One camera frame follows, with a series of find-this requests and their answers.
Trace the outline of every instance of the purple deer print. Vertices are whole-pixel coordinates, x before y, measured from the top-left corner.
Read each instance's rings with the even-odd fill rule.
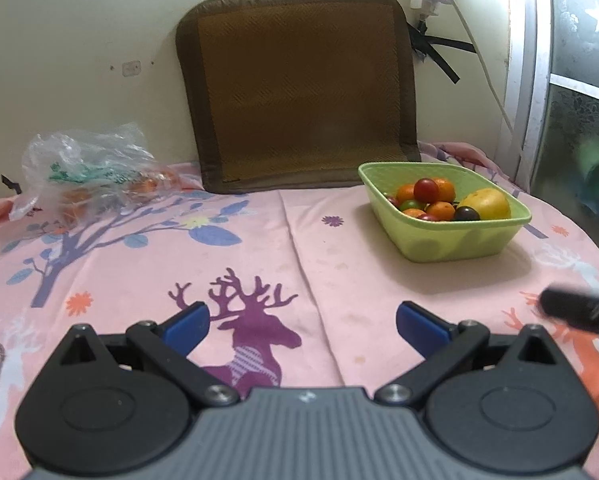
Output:
[[[301,337],[290,328],[285,327],[277,316],[269,314],[268,309],[286,306],[297,294],[282,299],[282,284],[275,285],[273,299],[266,294],[270,284],[263,284],[262,278],[256,276],[255,290],[251,294],[244,292],[240,279],[233,269],[226,269],[227,274],[218,277],[211,285],[218,286],[215,292],[209,289],[209,297],[217,303],[219,312],[211,316],[211,321],[225,320],[218,330],[233,329],[232,361],[223,366],[207,366],[208,373],[233,386],[242,397],[245,397],[253,386],[279,386],[282,381],[282,368],[273,356],[272,345],[297,348],[301,345]],[[180,286],[176,283],[177,295],[168,295],[176,301],[179,308],[186,308],[184,291],[191,283]],[[239,298],[244,308],[230,310],[228,305]]]

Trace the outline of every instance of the triangular hole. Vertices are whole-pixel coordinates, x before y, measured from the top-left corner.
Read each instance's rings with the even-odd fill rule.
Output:
[[[91,350],[86,338],[78,336],[73,340],[64,357],[62,357],[62,366],[77,365],[95,360],[96,355]]]
[[[556,364],[550,350],[538,337],[529,337],[526,345],[519,353],[519,360],[528,363],[541,363],[544,365]]]

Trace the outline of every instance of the ribbed gray surface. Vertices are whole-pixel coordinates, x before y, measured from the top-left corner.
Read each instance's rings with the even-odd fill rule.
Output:
[[[67,478],[41,470],[26,480]],[[502,479],[439,450],[412,412],[372,403],[359,388],[253,391],[209,410],[167,457],[115,480]],[[579,470],[541,477],[583,480]]]

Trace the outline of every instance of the glass panel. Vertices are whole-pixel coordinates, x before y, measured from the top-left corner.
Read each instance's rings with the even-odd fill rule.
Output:
[[[599,247],[599,101],[551,85],[534,196],[570,217]]]
[[[553,0],[551,71],[599,87],[599,0]]]

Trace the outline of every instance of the green plastic basket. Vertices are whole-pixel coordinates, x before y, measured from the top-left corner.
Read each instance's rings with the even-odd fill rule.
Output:
[[[462,166],[434,162],[368,162],[361,165],[358,172],[377,219],[401,253],[413,262],[450,262],[497,254],[531,221],[531,212],[523,203]],[[404,215],[383,195],[394,194],[399,186],[414,184],[424,177],[450,180],[455,185],[457,200],[484,187],[499,189],[511,205],[511,218],[426,222]]]

